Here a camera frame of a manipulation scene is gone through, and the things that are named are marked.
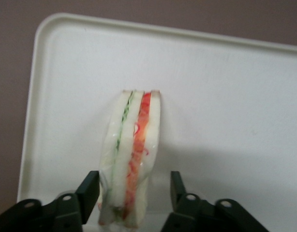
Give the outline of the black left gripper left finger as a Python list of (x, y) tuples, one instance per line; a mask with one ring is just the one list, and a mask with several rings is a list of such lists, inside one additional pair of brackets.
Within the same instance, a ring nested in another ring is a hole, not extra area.
[(91, 171), (75, 192), (46, 205), (22, 200), (0, 214), (0, 232), (82, 232), (100, 194), (99, 172)]

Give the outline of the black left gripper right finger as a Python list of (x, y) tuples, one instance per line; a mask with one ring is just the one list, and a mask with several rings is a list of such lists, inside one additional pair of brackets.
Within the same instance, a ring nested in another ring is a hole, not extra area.
[(170, 174), (170, 197), (173, 211), (163, 232), (267, 232), (255, 217), (232, 199), (215, 204), (188, 193), (179, 171)]

